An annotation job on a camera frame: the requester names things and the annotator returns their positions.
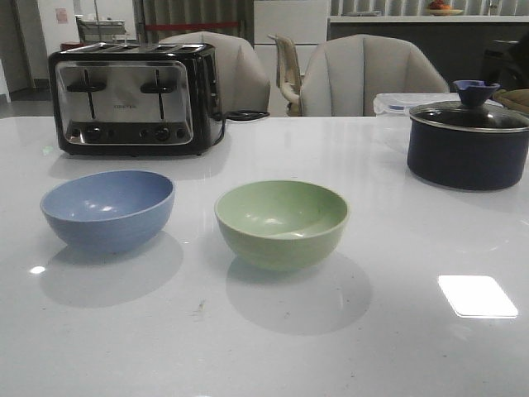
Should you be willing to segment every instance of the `white table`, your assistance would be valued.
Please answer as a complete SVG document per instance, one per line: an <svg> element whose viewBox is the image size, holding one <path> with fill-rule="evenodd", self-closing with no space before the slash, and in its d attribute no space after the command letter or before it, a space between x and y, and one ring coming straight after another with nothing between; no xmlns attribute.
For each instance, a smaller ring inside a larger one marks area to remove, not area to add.
<svg viewBox="0 0 529 397"><path fill-rule="evenodd" d="M201 157L69 156L50 117L0 120L0 395L527 396L529 179L493 193L425 184L406 118L231 123ZM65 246L41 216L55 185L148 169L177 184L154 241L122 256ZM319 266L274 274L222 240L213 204L258 179L350 203ZM462 318L440 275L493 277L515 318Z"/></svg>

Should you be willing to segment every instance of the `toaster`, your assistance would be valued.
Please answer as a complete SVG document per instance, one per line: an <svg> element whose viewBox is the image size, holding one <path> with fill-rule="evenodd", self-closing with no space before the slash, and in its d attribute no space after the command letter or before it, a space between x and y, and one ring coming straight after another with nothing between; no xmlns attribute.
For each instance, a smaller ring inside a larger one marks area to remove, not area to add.
<svg viewBox="0 0 529 397"><path fill-rule="evenodd" d="M49 58L59 147L80 155L199 155L223 136L215 49L97 43Z"/></svg>

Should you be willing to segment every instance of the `toaster knob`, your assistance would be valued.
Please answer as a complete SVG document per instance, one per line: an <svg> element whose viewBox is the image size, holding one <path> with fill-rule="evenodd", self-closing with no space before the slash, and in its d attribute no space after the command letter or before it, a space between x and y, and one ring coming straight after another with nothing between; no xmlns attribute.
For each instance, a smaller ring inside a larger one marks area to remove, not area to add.
<svg viewBox="0 0 529 397"><path fill-rule="evenodd" d="M160 127L155 131L155 136L158 141L167 141L170 135L171 131L167 127Z"/></svg>
<svg viewBox="0 0 529 397"><path fill-rule="evenodd" d="M88 141L97 141L101 137L101 128L90 126L84 132Z"/></svg>

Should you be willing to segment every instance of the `bowl of fruit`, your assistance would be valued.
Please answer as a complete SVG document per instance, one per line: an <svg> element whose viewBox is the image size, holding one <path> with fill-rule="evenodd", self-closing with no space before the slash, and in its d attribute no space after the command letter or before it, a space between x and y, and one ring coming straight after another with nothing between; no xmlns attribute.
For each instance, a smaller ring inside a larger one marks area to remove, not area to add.
<svg viewBox="0 0 529 397"><path fill-rule="evenodd" d="M461 14L463 10L456 10L444 0L433 0L427 5L427 13L436 17L445 17L449 15Z"/></svg>

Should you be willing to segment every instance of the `chair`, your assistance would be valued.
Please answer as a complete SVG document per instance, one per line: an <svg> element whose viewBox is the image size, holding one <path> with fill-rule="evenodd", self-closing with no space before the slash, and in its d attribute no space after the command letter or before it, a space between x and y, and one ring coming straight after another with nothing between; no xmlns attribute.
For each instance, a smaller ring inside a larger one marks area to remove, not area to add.
<svg viewBox="0 0 529 397"><path fill-rule="evenodd" d="M222 111L266 112L270 81L250 43L240 37L196 31L166 37L160 43L206 43L216 49Z"/></svg>
<svg viewBox="0 0 529 397"><path fill-rule="evenodd" d="M355 35L320 44L300 91L303 116L373 116L378 93L446 93L449 86L412 43Z"/></svg>
<svg viewBox="0 0 529 397"><path fill-rule="evenodd" d="M277 73L275 83L281 94L288 101L287 114L300 116L299 90L302 76L299 71L298 53L292 39L283 36L272 36L277 47Z"/></svg>

